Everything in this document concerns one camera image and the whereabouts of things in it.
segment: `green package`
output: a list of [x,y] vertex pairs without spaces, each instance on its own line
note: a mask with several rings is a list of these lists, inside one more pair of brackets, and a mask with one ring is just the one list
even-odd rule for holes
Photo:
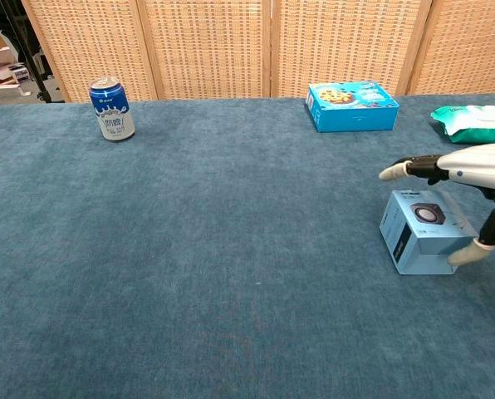
[[430,115],[453,143],[495,143],[495,106],[442,106]]

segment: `robotic arm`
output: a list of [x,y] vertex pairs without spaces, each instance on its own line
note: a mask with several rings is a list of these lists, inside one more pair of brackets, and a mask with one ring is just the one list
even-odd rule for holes
[[[477,145],[447,155],[422,155],[403,158],[383,170],[383,181],[416,176],[428,179],[429,185],[453,180],[475,187],[495,202],[495,144]],[[453,266],[483,259],[495,249],[495,209],[480,229],[477,239],[448,257]]]

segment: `small product box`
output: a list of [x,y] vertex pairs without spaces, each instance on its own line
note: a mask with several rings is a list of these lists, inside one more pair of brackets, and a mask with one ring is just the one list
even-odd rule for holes
[[311,84],[306,105],[321,133],[390,131],[399,111],[399,104],[373,81]]
[[447,257],[478,236],[452,197],[438,191],[393,191],[380,232],[399,274],[454,274]]
[[9,71],[17,83],[23,83],[30,79],[30,72],[23,64],[11,65]]

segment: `woven screen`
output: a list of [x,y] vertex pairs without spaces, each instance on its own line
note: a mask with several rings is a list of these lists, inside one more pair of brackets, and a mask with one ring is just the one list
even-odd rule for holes
[[140,0],[156,86],[163,97],[269,95],[269,4]]
[[363,80],[403,94],[429,4],[276,0],[272,95],[303,97],[309,83]]
[[409,94],[495,92],[495,0],[446,0],[433,9]]
[[68,101],[116,76],[131,101],[157,98],[135,0],[23,0]]

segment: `speaker image on box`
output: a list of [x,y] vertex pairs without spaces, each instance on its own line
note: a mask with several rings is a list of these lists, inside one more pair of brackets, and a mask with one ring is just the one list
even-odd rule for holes
[[443,224],[445,215],[438,204],[417,203],[411,205],[415,218],[421,223]]

